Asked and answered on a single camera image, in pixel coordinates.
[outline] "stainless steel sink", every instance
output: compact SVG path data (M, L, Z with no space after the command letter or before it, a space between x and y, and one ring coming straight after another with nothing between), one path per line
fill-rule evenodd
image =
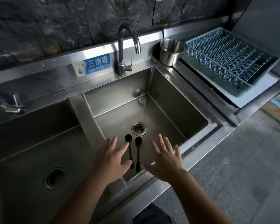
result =
M118 146L131 134L133 160L137 161L135 138L142 135L140 163L153 163L150 139L167 136L174 146L181 145L204 128L208 121L156 68L148 68L83 94L97 126L105 138L118 136ZM145 106L139 104L144 97ZM129 159L128 150L122 161ZM138 173L129 169L126 181Z
M0 124L0 223L46 223L89 173L69 101Z

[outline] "gray floor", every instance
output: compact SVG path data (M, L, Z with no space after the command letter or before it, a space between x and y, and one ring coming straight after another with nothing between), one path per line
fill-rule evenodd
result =
M262 110L190 173L233 223L280 224L280 123ZM171 187L153 203L174 222L188 223Z

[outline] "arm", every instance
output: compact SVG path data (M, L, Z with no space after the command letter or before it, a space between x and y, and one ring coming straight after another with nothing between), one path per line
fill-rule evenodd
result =
M121 157L129 143L115 152L116 141L117 137L114 137L111 142L109 139L105 141L96 154L93 174L82 181L49 222L50 224L88 224L90 222L94 208L106 186L121 178L132 163L131 160L128 160L125 164L120 164Z
M156 156L155 165L144 164L143 168L162 181L171 184L188 221L193 224L220 223L231 224L231 221L205 194L190 173L183 166L179 147L175 146L175 153L168 138L159 134L159 146L151 141Z

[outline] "blue plastic object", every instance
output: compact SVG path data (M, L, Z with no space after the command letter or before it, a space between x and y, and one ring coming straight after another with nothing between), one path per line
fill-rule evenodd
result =
M186 54L208 69L202 73L234 96L255 85L279 61L221 27L186 41L186 45Z

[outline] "dark brick wall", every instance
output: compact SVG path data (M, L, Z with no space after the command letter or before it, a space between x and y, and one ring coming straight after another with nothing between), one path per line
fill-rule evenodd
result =
M230 13L235 0L0 0L0 67Z

